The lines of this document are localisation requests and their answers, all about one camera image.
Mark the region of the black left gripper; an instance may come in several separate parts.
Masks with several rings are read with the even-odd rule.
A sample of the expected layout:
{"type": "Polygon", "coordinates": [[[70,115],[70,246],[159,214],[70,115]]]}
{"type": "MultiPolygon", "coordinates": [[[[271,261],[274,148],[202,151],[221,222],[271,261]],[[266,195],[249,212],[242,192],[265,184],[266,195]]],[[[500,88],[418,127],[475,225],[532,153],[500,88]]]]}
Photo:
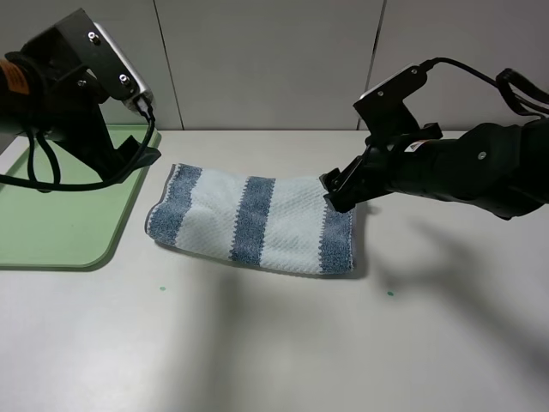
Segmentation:
{"type": "Polygon", "coordinates": [[[150,167],[161,157],[158,149],[150,147],[138,154],[142,144],[133,136],[114,148],[100,111],[108,95],[85,68],[25,68],[23,74],[30,95],[21,133],[36,137],[44,132],[99,176],[150,167]]]}

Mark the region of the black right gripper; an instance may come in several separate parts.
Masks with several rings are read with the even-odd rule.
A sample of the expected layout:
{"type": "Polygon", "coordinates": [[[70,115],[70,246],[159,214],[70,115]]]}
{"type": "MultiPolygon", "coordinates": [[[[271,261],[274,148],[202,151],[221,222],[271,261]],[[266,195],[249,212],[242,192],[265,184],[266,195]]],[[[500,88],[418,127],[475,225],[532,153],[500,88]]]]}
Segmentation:
{"type": "Polygon", "coordinates": [[[342,171],[335,168],[320,176],[328,206],[346,213],[359,203],[391,193],[401,193],[444,202],[436,191],[433,167],[446,148],[437,123],[408,133],[372,132],[366,150],[342,171]]]}

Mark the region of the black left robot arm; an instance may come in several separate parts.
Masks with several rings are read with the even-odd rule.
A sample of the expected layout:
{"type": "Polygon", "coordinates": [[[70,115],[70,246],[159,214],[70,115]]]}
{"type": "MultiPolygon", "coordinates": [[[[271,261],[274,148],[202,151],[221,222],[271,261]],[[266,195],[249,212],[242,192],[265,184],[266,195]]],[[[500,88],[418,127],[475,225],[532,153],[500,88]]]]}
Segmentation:
{"type": "Polygon", "coordinates": [[[140,147],[132,136],[114,147],[100,105],[110,98],[74,58],[39,59],[20,51],[1,60],[1,132],[52,140],[108,180],[140,147]]]}

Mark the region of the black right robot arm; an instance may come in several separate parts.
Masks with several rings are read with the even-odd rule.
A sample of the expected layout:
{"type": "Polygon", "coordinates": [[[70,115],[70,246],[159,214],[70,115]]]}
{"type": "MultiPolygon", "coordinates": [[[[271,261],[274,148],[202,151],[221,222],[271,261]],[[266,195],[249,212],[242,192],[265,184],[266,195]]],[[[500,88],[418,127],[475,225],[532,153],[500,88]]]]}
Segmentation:
{"type": "Polygon", "coordinates": [[[331,209],[390,193],[463,203],[510,220],[548,203],[548,122],[480,124],[455,139],[437,124],[399,136],[369,136],[344,170],[321,176],[331,209]]]}

